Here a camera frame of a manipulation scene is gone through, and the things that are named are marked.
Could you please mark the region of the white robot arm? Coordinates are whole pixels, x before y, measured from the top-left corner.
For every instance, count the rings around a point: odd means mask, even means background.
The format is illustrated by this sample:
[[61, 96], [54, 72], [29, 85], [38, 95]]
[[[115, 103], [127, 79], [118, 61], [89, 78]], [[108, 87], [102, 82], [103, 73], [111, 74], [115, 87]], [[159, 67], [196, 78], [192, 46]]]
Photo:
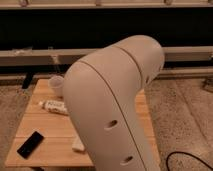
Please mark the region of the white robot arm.
[[63, 99], [96, 171], [160, 171], [135, 110], [165, 62], [152, 37], [131, 36], [76, 61]]

